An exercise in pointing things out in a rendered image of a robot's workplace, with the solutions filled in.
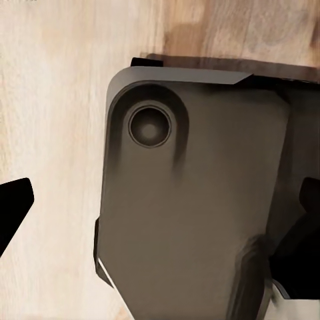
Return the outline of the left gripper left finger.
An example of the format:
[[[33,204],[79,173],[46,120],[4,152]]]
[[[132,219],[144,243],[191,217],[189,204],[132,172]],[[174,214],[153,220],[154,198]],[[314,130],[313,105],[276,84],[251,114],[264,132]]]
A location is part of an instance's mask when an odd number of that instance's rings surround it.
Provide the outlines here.
[[[0,257],[34,201],[33,188],[27,177],[0,185]]]

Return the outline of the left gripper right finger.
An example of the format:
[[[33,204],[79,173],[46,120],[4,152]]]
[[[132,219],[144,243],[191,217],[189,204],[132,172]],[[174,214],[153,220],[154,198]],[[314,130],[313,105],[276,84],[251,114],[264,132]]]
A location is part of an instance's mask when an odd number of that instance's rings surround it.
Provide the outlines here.
[[[320,180],[311,177],[304,178],[299,202],[320,231]]]

